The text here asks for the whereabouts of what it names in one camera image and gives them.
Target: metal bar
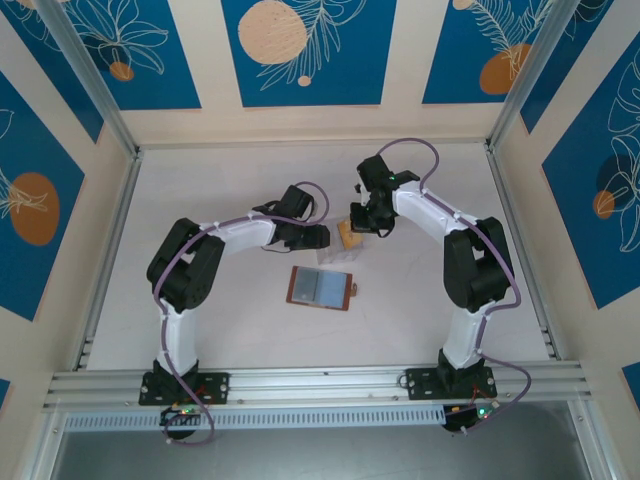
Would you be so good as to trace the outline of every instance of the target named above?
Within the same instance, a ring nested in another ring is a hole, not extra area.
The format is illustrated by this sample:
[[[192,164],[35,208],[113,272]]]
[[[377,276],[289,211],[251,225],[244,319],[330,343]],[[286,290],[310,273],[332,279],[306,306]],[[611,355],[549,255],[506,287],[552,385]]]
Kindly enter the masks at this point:
[[[519,365],[533,378],[525,401],[590,398],[589,386],[578,362],[524,362]],[[214,408],[409,405],[415,402],[408,399],[407,391],[398,383],[405,369],[382,366],[231,370],[229,403],[227,407]],[[56,373],[45,399],[45,410],[144,409],[137,405],[143,373]],[[495,366],[494,376],[499,401],[510,401],[524,387],[524,378],[510,369]],[[460,401],[426,403],[455,404]]]
[[[49,480],[53,474],[64,427],[67,423],[66,412],[43,413],[40,436],[37,445],[29,454],[22,469],[22,480]]]
[[[56,0],[33,0],[33,3],[100,115],[111,127],[122,148],[133,157],[137,152],[133,136],[124,123],[120,109],[104,79],[64,12],[64,7]]]
[[[527,283],[529,294],[531,295],[533,309],[536,312],[538,321],[542,326],[547,328],[547,333],[551,338],[551,344],[554,348],[556,357],[559,359],[567,358],[567,348],[561,339],[561,335],[555,323],[551,320],[547,304],[544,301],[544,290],[541,287],[541,283],[538,281],[531,260],[529,259],[529,254],[527,252],[532,251],[532,249],[529,248],[524,235],[522,235],[522,230],[520,228],[521,222],[518,219],[514,207],[515,204],[513,202],[513,197],[508,185],[506,184],[502,168],[500,167],[499,154],[497,151],[487,148],[487,159],[489,161],[491,173],[493,174],[493,180],[496,184],[498,196],[500,197],[500,202],[502,203],[505,216],[507,217],[507,224],[509,225],[513,243],[516,247],[516,252],[518,253],[520,265],[522,266],[522,273],[524,274],[524,279]]]
[[[136,182],[138,180],[138,174],[140,173],[140,167],[142,165],[142,154],[136,155],[133,159],[133,163],[129,167],[127,178],[120,194],[120,201],[116,214],[112,219],[111,227],[109,229],[107,249],[102,259],[99,276],[95,284],[94,291],[91,295],[91,306],[89,307],[89,314],[84,328],[84,334],[82,338],[78,339],[79,344],[76,345],[75,351],[77,352],[74,357],[73,364],[70,366],[71,370],[75,370],[80,365],[81,358],[85,350],[86,339],[95,335],[98,328],[98,320],[100,319],[100,313],[102,312],[102,306],[104,305],[104,299],[107,296],[107,289],[109,288],[109,279],[111,278],[111,272],[113,271],[113,265],[116,261],[116,255],[118,253],[118,247],[120,245],[120,238],[124,231],[125,222],[127,220],[127,214],[129,212],[129,206],[131,205],[131,199],[133,198],[133,192],[135,190]],[[86,360],[88,361],[89,354],[86,354]]]
[[[494,370],[510,370],[500,365],[488,363],[488,366]],[[582,371],[580,361],[578,360],[563,360],[563,361],[549,361],[540,360],[532,362],[517,362],[517,365],[530,371],[535,369],[556,369],[556,368],[575,368]],[[205,368],[202,372],[228,372],[234,377],[238,376],[254,376],[254,377],[274,377],[274,376],[294,376],[294,375],[346,375],[350,373],[355,374],[380,374],[380,373],[397,373],[404,371],[408,368],[430,368],[435,367],[435,364],[426,365],[390,365],[390,366],[378,366],[378,367],[314,367],[314,368],[239,368],[239,369],[218,369],[218,368]],[[53,374],[53,381],[62,378],[99,378],[99,377],[136,377],[142,378],[142,375],[146,370],[91,370],[86,372],[56,372]]]
[[[553,49],[562,37],[566,25],[580,4],[580,0],[550,1],[554,1],[554,5],[549,16],[540,28],[540,32],[533,42],[533,47],[527,55],[527,60],[513,82],[500,115],[489,133],[487,143],[491,148],[497,148],[500,145],[511,123],[520,114],[522,105],[531,93],[531,89],[538,80]]]

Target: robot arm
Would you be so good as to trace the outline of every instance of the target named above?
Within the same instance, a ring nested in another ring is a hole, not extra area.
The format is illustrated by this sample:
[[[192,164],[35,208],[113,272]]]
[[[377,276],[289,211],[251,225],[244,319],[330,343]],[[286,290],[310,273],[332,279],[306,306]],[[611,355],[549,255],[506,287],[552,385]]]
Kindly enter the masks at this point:
[[[476,340],[483,316],[491,305],[504,298],[509,281],[483,242],[460,219],[477,225],[487,234],[512,269],[500,222],[495,218],[478,220],[462,212],[452,217],[438,204],[450,207],[444,200],[431,192],[429,196],[437,202],[422,195],[415,174],[409,171],[394,174],[379,155],[366,159],[357,170],[360,183],[356,191],[361,202],[351,204],[353,231],[386,237],[395,226],[395,218],[406,217],[443,247],[444,286],[456,309],[441,353],[444,358],[439,363],[451,375],[474,369],[482,362]],[[476,258],[474,249],[483,255]]]
[[[279,241],[284,241],[284,245],[291,250],[328,246],[329,231],[325,226],[291,225],[265,217],[301,218],[310,205],[313,209],[315,202],[311,195],[290,186],[280,201],[255,207],[249,214],[254,214],[255,218],[220,226],[198,225],[186,218],[175,223],[147,270],[147,279],[153,289],[171,259],[189,239],[202,230],[217,226],[187,251],[192,255],[191,261],[179,260],[162,284],[160,298],[168,310],[167,319],[164,320],[167,322],[167,350],[180,376],[185,376],[194,367],[197,370],[195,308],[209,295],[223,257]],[[162,347],[156,362],[162,370],[170,372]]]

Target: purple cable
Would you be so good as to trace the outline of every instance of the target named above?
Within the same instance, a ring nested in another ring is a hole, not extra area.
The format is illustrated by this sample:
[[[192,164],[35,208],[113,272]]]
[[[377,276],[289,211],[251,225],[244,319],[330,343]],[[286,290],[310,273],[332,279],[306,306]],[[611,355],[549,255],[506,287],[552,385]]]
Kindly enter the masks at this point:
[[[176,266],[176,264],[182,258],[182,256],[187,252],[187,250],[189,250],[193,246],[193,244],[195,244],[198,240],[200,240],[202,237],[207,235],[209,232],[212,232],[213,230],[216,230],[218,228],[228,227],[229,225],[234,225],[236,223],[242,223],[242,222],[253,221],[253,220],[277,220],[277,221],[286,222],[286,223],[292,223],[294,225],[300,225],[300,226],[313,226],[313,225],[320,224],[325,218],[327,218],[327,215],[329,214],[329,197],[327,196],[327,193],[322,189],[322,187],[320,187],[320,185],[317,185],[317,184],[315,184],[313,182],[306,182],[305,181],[305,182],[298,182],[298,183],[295,184],[296,187],[298,187],[300,185],[309,185],[309,186],[312,186],[312,187],[316,188],[322,194],[322,196],[324,198],[325,210],[324,210],[324,213],[317,220],[314,220],[312,222],[303,222],[303,221],[300,221],[300,220],[294,220],[292,218],[279,217],[279,216],[276,216],[276,215],[253,215],[251,217],[246,216],[246,217],[235,218],[233,220],[227,220],[226,222],[222,222],[222,223],[220,223],[218,225],[213,225],[213,226],[208,227],[208,228],[206,228],[204,230],[201,230],[200,232],[195,234],[193,237],[191,237],[189,239],[189,241],[187,243],[185,243],[184,246],[178,251],[178,253],[175,254],[175,256],[171,259],[171,261],[167,265],[167,268],[165,268],[164,272],[162,272],[162,275],[160,275],[160,278],[158,279],[158,283],[156,284],[156,287],[153,290],[153,298],[154,298],[156,304],[158,305],[158,307],[160,307],[160,310],[162,311],[162,315],[163,315],[163,318],[162,318],[162,331],[161,331],[161,335],[160,335],[160,344],[162,346],[162,352],[164,354],[164,359],[167,362],[167,365],[169,366],[169,370],[171,370],[171,373],[173,374],[175,379],[178,381],[178,383],[184,389],[184,391],[187,392],[189,397],[191,397],[191,399],[196,403],[196,405],[198,405],[198,407],[200,407],[200,410],[202,410],[202,412],[206,415],[207,420],[209,422],[209,425],[211,426],[211,428],[209,430],[209,435],[207,435],[207,438],[205,438],[204,440],[201,440],[201,441],[198,441],[198,442],[190,442],[190,443],[177,442],[177,441],[174,441],[173,439],[171,439],[169,437],[169,426],[172,425],[174,418],[179,418],[178,415],[176,415],[175,417],[173,417],[171,420],[169,420],[167,422],[167,424],[165,425],[164,430],[163,430],[163,433],[164,433],[165,437],[167,437],[167,441],[168,442],[176,444],[176,445],[182,445],[182,446],[185,446],[185,447],[197,447],[197,446],[201,446],[201,445],[206,445],[207,443],[210,443],[213,440],[213,434],[214,434],[215,428],[214,428],[213,417],[211,416],[211,413],[209,412],[209,409],[198,398],[198,396],[195,394],[195,392],[193,390],[191,390],[189,385],[187,385],[187,383],[182,379],[180,374],[177,372],[177,370],[175,368],[175,365],[173,364],[173,361],[171,360],[171,357],[169,355],[169,351],[167,349],[167,318],[168,318],[168,315],[169,315],[169,310],[167,309],[167,307],[160,300],[160,291],[162,290],[162,286],[164,285],[164,282],[167,280],[167,277],[171,273],[171,270],[173,270],[173,268]]]
[[[455,218],[456,214],[458,212],[456,212],[455,210],[450,208],[448,205],[446,205],[443,202],[441,202],[440,200],[438,200],[436,197],[431,195],[428,190],[426,190],[424,188],[424,185],[427,182],[427,180],[429,179],[429,177],[431,175],[433,175],[433,173],[438,168],[438,165],[440,165],[440,154],[438,153],[438,150],[436,150],[436,147],[434,147],[431,143],[429,143],[426,140],[423,140],[421,138],[413,138],[413,137],[399,138],[399,139],[394,140],[392,142],[389,142],[385,146],[383,146],[380,150],[378,150],[377,155],[380,155],[382,152],[384,152],[391,145],[395,145],[397,143],[403,143],[403,142],[420,143],[422,145],[425,145],[426,147],[429,147],[431,149],[431,151],[434,153],[434,155],[435,155],[434,165],[433,165],[433,167],[431,167],[431,170],[429,170],[427,172],[427,174],[424,177],[422,177],[422,180],[420,180],[420,192],[422,192],[422,195],[427,200],[435,203],[438,207],[440,207],[445,212],[447,212],[449,215],[451,215],[452,217]],[[507,265],[507,262],[504,260],[504,258],[502,258],[502,255],[500,255],[500,252],[498,251],[496,246],[491,242],[491,240],[489,240],[489,238],[475,224],[471,223],[466,218],[464,218],[462,216],[459,216],[457,220],[460,223],[462,223],[463,225],[465,225],[466,227],[470,228],[476,235],[478,235],[478,237],[480,237],[480,239],[484,242],[484,244],[489,248],[489,251],[496,258],[496,260],[498,261],[498,264],[500,265],[500,267],[504,271],[504,274],[507,276],[507,279],[509,280],[509,284],[511,285],[511,288],[513,288],[513,293],[515,294],[515,297],[516,297],[515,300],[513,301],[513,303],[507,303],[507,304],[502,304],[502,305],[494,305],[494,306],[489,307],[487,309],[487,311],[482,316],[482,320],[481,320],[481,323],[480,323],[480,328],[478,329],[478,338],[476,338],[475,347],[476,347],[476,350],[478,352],[478,355],[481,358],[484,358],[485,360],[487,360],[489,362],[493,362],[493,363],[497,363],[498,365],[502,365],[503,367],[508,367],[508,368],[512,368],[514,370],[517,370],[518,372],[521,372],[522,374],[524,374],[524,376],[527,379],[527,383],[526,383],[524,389],[518,395],[516,395],[516,397],[512,401],[510,401],[505,406],[503,406],[503,407],[499,408],[498,410],[496,410],[496,412],[487,419],[487,420],[491,420],[495,416],[497,416],[499,413],[501,413],[504,410],[506,410],[507,408],[509,408],[510,406],[515,405],[516,403],[518,403],[520,401],[520,399],[522,399],[522,397],[524,397],[527,394],[527,392],[529,391],[529,389],[531,388],[531,383],[532,383],[531,375],[524,368],[519,367],[518,365],[515,365],[515,364],[510,363],[510,362],[505,362],[503,360],[497,360],[495,358],[489,357],[489,356],[485,355],[484,353],[482,353],[482,350],[480,348],[480,345],[482,343],[482,338],[484,337],[484,332],[485,332],[486,327],[487,327],[487,318],[489,317],[489,315],[491,315],[494,312],[500,311],[500,310],[507,310],[507,309],[511,309],[511,308],[517,308],[522,303],[522,294],[520,292],[520,289],[518,288],[518,285],[516,283],[515,277],[513,276],[513,273],[511,273],[511,269]],[[474,425],[473,427],[470,427],[470,428],[466,429],[465,434],[466,434],[466,432],[470,432],[470,431],[480,427],[481,425],[483,425],[485,423],[487,423],[487,422],[480,422],[480,423]]]

